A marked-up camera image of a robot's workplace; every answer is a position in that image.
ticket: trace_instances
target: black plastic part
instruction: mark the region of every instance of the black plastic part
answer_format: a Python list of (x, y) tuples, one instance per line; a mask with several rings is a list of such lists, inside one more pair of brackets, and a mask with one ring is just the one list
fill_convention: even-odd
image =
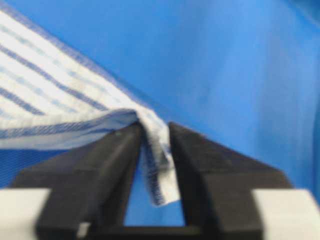
[(23, 170), (12, 188), (51, 188), (38, 238), (73, 240), (84, 221), (123, 222), (142, 139), (142, 127), (134, 124)]
[(83, 147), (24, 169), (12, 188), (50, 188), (37, 221), (40, 240), (112, 237), (190, 237), (262, 240), (263, 226), (251, 191), (292, 188), (276, 168), (237, 153), (176, 123), (170, 143), (187, 226), (125, 227), (124, 217), (145, 140), (134, 124)]
[(292, 188), (279, 170), (170, 123), (170, 143), (187, 225), (224, 240), (262, 240), (251, 191)]
[(134, 227), (134, 226), (110, 226), (101, 230), (89, 239), (106, 240), (112, 237), (200, 237), (203, 230), (199, 226), (184, 227)]

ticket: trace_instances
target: striped cloth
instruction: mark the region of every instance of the striped cloth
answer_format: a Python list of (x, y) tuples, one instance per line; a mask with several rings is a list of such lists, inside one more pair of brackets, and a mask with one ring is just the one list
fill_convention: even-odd
[(76, 148), (136, 121), (147, 136), (153, 202), (178, 200), (165, 122), (105, 70), (0, 0), (1, 149)]

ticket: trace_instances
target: blue fabric background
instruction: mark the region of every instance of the blue fabric background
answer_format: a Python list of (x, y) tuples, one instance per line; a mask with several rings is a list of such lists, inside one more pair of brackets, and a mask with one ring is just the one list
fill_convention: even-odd
[[(167, 121), (284, 170), (320, 199), (316, 0), (6, 2), (120, 77)], [(126, 224), (183, 223), (180, 202), (149, 204), (138, 169)]]

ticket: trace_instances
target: blue stripe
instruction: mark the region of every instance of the blue stripe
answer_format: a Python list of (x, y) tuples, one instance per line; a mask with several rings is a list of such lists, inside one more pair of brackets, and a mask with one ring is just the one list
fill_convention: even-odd
[(118, 110), (102, 117), (80, 122), (67, 122), (55, 125), (32, 126), (24, 128), (9, 128), (0, 129), (0, 139), (18, 138), (18, 137), (31, 137), (39, 135), (53, 135), (61, 133), (71, 133), (83, 131), (89, 128), (96, 127), (97, 125), (105, 123), (106, 120), (119, 117), (132, 117), (136, 115), (133, 110)]
[(105, 106), (103, 106), (99, 102), (91, 99), (90, 97), (87, 97), (86, 95), (78, 92), (77, 90), (74, 90), (74, 89), (71, 89), (71, 88), (69, 88), (67, 86), (64, 86), (63, 84), (58, 82), (56, 79), (54, 79), (50, 74), (48, 74), (47, 72), (43, 71), (40, 67), (38, 67), (37, 65), (33, 64), (32, 62), (26, 60), (25, 58), (19, 56), (15, 52), (5, 48), (1, 44), (0, 44), (0, 51), (5, 53), (7, 56), (11, 57), (12, 59), (17, 60), (19, 63), (25, 65), (26, 67), (30, 68), (31, 70), (35, 71), (39, 75), (43, 76), (46, 80), (48, 80), (49, 82), (53, 83), (60, 90), (62, 90), (64, 92), (74, 96), (75, 98), (87, 103), (88, 105), (94, 107), (95, 109), (98, 109), (100, 111), (108, 110)]
[(36, 109), (34, 106), (31, 106), (29, 103), (25, 102), (14, 93), (9, 92), (2, 87), (0, 87), (0, 95), (4, 96), (5, 98), (9, 99), (11, 102), (17, 104), (19, 107), (23, 108), (24, 110), (34, 115), (45, 115), (42, 111)]
[[(36, 45), (34, 45), (31, 41), (29, 41), (28, 39), (16, 34), (15, 32), (11, 31), (10, 29), (6, 28), (5, 26), (0, 24), (0, 31), (2, 31), (5, 34), (8, 34), (9, 36), (11, 36), (12, 38), (16, 39), (17, 41), (19, 41), (21, 44), (28, 46), (30, 49), (34, 50), (37, 54), (49, 59), (51, 61), (52, 64), (56, 65), (58, 68), (62, 69), (67, 75), (69, 75), (71, 78), (75, 78), (77, 80), (80, 80), (86, 84), (88, 84), (89, 86), (98, 89), (99, 91), (105, 93), (105, 94), (109, 94), (109, 91), (105, 89), (105, 87), (103, 87), (102, 85), (95, 83), (93, 81), (91, 81), (88, 78), (82, 77), (81, 75), (79, 75), (78, 73), (76, 73), (75, 71), (65, 67), (58, 59), (55, 59), (49, 55), (47, 55), (42, 49), (38, 48)], [(118, 103), (121, 102), (121, 100), (115, 96), (112, 96), (114, 98), (114, 100), (116, 100)]]
[[(23, 24), (25, 27), (30, 29), (31, 31), (39, 34), (42, 36), (44, 39), (48, 40), (50, 43), (52, 43), (54, 46), (56, 46), (58, 49), (60, 49), (62, 52), (67, 54), (69, 57), (73, 58), (76, 62), (81, 64), (82, 66), (86, 67), (87, 69), (91, 70), (92, 72), (102, 76), (106, 81), (111, 82), (113, 85), (121, 89), (125, 94), (127, 94), (132, 100), (134, 100), (136, 103), (145, 106), (147, 108), (150, 108), (148, 104), (145, 102), (142, 102), (140, 99), (135, 97), (126, 87), (123, 85), (119, 84), (115, 77), (110, 75), (108, 72), (106, 72), (103, 68), (95, 64), (93, 61), (91, 61), (89, 58), (83, 56), (81, 53), (75, 51), (71, 47), (68, 47), (61, 41), (59, 41), (56, 37), (51, 36), (48, 34), (45, 30), (43, 30), (41, 27), (37, 26), (33, 22), (31, 22), (29, 19), (24, 17), (22, 14), (14, 10), (12, 7), (7, 5), (5, 2), (0, 0), (0, 10), (6, 12), (9, 16), (11, 16), (13, 19), (16, 21), (20, 22)], [(154, 161), (153, 155), (150, 152), (149, 153), (150, 161)], [(153, 193), (153, 199), (155, 203), (163, 203), (164, 202), (164, 196), (161, 193), (161, 189), (158, 183), (158, 176), (149, 176), (149, 188), (150, 192)]]
[(5, 69), (4, 67), (0, 66), (0, 72), (6, 74), (7, 76), (9, 76), (10, 78), (12, 78), (13, 80), (15, 80), (16, 82), (18, 82), (19, 84), (26, 86), (27, 88), (29, 88), (31, 91), (33, 91), (35, 94), (41, 96), (42, 98), (46, 99), (48, 102), (50, 102), (52, 105), (55, 105), (57, 107), (59, 107), (60, 109), (63, 109), (65, 111), (67, 111), (68, 113), (77, 113), (76, 110), (62, 104), (61, 102), (59, 102), (57, 99), (54, 99), (50, 96), (48, 96), (43, 89), (39, 88), (39, 87), (35, 87), (34, 85), (32, 85), (31, 83), (29, 83), (27, 80), (25, 80), (23, 77), (17, 76), (15, 75), (13, 72)]
[(130, 97), (130, 99), (134, 100), (136, 103), (146, 107), (151, 108), (146, 102), (141, 101), (136, 96), (134, 96), (126, 87), (116, 81), (116, 77), (112, 76), (109, 72), (105, 71), (102, 67), (98, 66), (92, 60), (87, 58), (86, 56), (82, 55), (81, 53), (75, 51), (71, 47), (65, 45), (63, 42), (59, 41), (56, 37), (47, 33), (43, 28), (39, 27), (38, 25), (34, 24), (28, 18), (23, 16), (21, 13), (13, 9), (7, 3), (0, 0), (0, 10), (4, 11), (8, 14), (11, 18), (15, 19), (19, 23), (23, 24), (26, 28), (37, 33), (38, 35), (42, 36), (44, 39), (49, 41), (52, 45), (58, 48), (60, 51), (68, 55), (70, 58), (75, 60), (80, 65), (84, 66), (85, 68), (91, 70), (92, 72), (100, 75), (106, 81), (112, 83), (114, 86), (122, 90), (126, 95)]

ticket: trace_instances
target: white and blue striped fabric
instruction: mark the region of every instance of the white and blue striped fabric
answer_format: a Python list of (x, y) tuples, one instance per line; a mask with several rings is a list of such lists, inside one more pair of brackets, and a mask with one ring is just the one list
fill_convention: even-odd
[(178, 200), (165, 122), (113, 76), (0, 0), (1, 149), (76, 148), (136, 121), (147, 135), (154, 203)]

